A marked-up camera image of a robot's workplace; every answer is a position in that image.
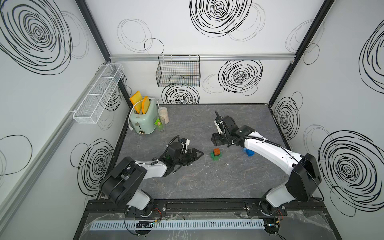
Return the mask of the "green long lego brick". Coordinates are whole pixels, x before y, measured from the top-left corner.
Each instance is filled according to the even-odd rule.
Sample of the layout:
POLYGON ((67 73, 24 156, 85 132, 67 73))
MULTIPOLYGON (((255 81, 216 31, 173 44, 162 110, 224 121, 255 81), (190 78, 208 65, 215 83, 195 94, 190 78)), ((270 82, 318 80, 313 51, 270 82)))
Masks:
POLYGON ((222 157, 222 154, 216 155, 214 152, 211 152, 211 158, 213 161, 218 161, 222 157))

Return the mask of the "orange small lego brick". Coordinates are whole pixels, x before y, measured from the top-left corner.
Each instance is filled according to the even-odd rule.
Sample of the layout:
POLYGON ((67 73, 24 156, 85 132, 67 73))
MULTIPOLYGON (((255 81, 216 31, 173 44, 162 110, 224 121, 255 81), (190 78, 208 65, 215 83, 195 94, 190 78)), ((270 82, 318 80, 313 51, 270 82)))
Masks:
POLYGON ((213 154, 214 156, 219 156, 221 154, 220 149, 214 149, 213 154))

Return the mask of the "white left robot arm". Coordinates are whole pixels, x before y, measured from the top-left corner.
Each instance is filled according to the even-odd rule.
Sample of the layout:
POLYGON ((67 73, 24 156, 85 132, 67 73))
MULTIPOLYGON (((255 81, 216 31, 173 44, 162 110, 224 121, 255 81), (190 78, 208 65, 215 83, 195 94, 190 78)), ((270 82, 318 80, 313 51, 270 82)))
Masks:
POLYGON ((188 139, 172 140, 160 157, 149 162, 125 157, 104 177, 101 192, 118 207, 130 206, 141 211, 143 216, 150 215, 154 199, 140 190, 142 181, 174 174, 204 155, 200 150, 189 149, 188 145, 188 139))

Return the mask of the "light blue long lego brick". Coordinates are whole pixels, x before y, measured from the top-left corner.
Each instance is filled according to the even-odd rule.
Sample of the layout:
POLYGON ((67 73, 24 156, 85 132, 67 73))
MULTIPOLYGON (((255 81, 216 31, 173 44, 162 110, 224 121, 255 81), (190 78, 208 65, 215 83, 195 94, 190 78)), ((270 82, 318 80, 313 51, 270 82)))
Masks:
POLYGON ((244 151, 244 153, 245 153, 248 157, 252 157, 252 156, 255 154, 254 151, 249 150, 249 149, 246 149, 246 148, 244 148, 243 151, 244 151))

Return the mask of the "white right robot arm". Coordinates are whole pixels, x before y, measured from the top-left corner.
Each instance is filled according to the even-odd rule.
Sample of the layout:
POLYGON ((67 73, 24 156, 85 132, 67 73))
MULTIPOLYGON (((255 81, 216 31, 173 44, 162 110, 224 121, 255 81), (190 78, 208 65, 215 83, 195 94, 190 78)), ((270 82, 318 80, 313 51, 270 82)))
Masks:
POLYGON ((261 155, 283 170, 288 180, 268 190, 259 202, 259 209, 271 215, 291 201, 308 202, 322 182, 316 158, 311 154, 292 152, 263 137, 249 126, 238 127, 230 116, 222 117, 215 112, 217 133, 212 134, 215 146, 239 146, 261 155))

